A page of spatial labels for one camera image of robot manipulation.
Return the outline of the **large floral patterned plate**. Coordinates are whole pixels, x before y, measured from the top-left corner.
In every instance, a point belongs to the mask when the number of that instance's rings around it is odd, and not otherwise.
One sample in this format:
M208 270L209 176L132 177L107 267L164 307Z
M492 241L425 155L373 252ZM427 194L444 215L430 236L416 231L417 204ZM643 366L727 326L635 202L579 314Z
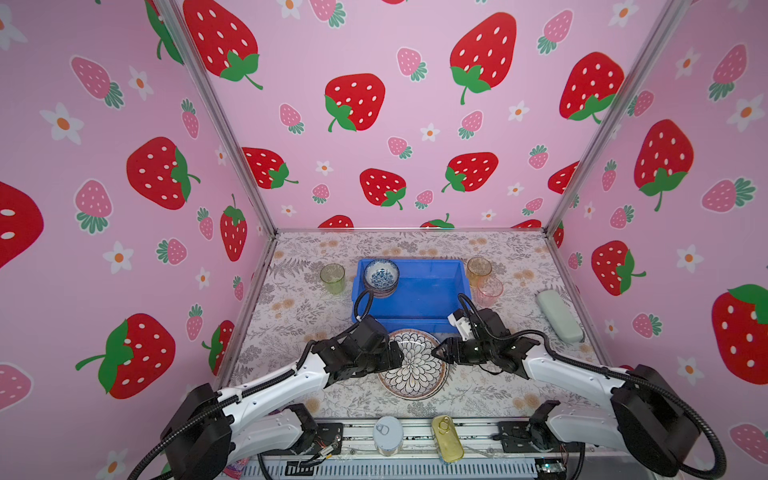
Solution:
M431 355L438 339L427 332L401 329L390 334L404 355L399 369L379 374L379 380L391 394L409 401L435 395L448 378L448 365Z

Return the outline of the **blue floral bowl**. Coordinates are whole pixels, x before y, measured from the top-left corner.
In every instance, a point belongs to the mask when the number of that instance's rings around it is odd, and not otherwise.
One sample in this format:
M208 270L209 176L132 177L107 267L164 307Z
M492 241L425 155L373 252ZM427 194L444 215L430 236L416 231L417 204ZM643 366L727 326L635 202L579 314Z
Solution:
M370 291L385 292L396 288L400 271L389 259L374 259L363 270L364 285Z

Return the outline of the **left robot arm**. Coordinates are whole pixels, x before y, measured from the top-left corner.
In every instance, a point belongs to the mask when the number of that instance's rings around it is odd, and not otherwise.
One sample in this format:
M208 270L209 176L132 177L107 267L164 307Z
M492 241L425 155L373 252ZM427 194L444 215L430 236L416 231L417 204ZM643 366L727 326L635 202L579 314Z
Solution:
M213 479L226 465L246 455L253 440L238 443L256 421L299 397L338 382L401 367L398 343L371 314L374 294L359 294L356 321L341 333L305 345L299 359L257 380L213 390L194 388L153 447L128 475L137 479L163 454L170 467L161 479Z

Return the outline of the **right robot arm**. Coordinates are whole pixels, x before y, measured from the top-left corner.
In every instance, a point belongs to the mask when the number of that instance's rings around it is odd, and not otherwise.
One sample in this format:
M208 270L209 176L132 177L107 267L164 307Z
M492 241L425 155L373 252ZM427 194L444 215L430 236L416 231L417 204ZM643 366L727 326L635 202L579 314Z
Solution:
M510 332L491 309L478 309L465 294L449 319L458 329L435 347L450 365L494 365L494 373L545 382L590 401L587 408L550 400L530 416L516 441L541 452L578 443L623 451L653 473L683 472L720 479L727 456L714 429L653 368L612 368L556 351L542 331Z

